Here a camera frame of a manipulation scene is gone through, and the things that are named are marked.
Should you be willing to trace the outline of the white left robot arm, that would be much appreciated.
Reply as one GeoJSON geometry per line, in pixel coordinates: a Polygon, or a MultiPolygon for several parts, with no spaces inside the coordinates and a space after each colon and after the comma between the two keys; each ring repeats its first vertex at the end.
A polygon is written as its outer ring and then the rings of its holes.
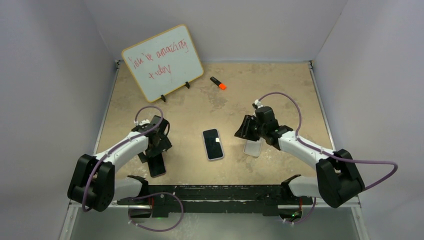
{"type": "Polygon", "coordinates": [[[117,180],[116,173],[132,158],[148,165],[152,178],[166,173],[163,152],[172,147],[168,138],[170,123],[155,115],[144,120],[108,150],[95,155],[83,154],[77,160],[68,190],[70,200],[84,205],[86,211],[102,212],[113,201],[130,198],[138,205],[149,199],[148,181],[128,175],[117,180]]]}

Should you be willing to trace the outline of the purple-edged black phone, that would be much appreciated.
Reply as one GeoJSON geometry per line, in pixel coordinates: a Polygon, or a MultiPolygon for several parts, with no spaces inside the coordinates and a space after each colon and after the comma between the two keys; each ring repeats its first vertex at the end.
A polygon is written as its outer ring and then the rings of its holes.
{"type": "Polygon", "coordinates": [[[162,176],[166,173],[166,167],[162,154],[147,159],[149,174],[152,178],[162,176]]]}

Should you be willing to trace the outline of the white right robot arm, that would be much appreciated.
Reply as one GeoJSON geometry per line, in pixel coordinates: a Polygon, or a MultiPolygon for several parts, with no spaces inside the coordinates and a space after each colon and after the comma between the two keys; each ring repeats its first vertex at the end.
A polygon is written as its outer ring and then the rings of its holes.
{"type": "Polygon", "coordinates": [[[365,190],[364,181],[347,150],[332,151],[297,135],[293,128],[278,123],[269,106],[257,108],[254,115],[245,115],[234,135],[251,142],[263,139],[315,170],[315,177],[298,174],[281,183],[280,196],[288,204],[300,197],[312,197],[338,208],[365,190]]]}

